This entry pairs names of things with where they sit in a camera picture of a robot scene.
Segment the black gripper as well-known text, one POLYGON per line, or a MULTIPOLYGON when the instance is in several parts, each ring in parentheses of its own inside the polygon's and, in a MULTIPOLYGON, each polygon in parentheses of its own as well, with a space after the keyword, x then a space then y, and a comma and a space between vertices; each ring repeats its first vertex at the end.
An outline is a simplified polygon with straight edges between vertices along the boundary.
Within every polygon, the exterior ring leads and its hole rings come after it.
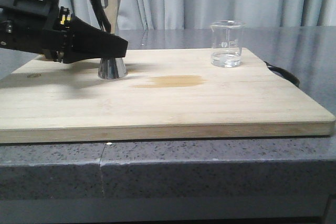
POLYGON ((61 63, 123 58, 128 41, 101 31, 59 0, 1 0, 1 48, 42 54, 61 63))

